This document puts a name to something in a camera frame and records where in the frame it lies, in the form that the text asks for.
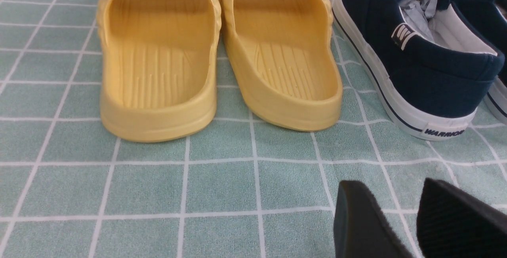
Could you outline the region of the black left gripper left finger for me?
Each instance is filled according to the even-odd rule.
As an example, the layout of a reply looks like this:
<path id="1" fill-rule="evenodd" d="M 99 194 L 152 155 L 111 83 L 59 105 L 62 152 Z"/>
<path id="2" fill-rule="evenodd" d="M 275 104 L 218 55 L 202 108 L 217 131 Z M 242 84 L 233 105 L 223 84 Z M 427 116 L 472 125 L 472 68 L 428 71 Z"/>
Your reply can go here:
<path id="1" fill-rule="evenodd" d="M 412 258 L 362 182 L 339 183 L 334 218 L 337 258 Z"/>

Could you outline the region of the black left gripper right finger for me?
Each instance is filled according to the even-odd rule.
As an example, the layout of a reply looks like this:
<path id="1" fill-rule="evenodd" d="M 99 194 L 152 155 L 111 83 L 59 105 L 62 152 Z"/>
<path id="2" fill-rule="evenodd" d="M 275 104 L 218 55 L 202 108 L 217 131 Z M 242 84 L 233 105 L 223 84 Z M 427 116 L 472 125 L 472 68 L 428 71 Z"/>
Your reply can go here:
<path id="1" fill-rule="evenodd" d="M 507 216 L 446 181 L 427 178 L 417 240 L 426 258 L 505 258 Z"/>

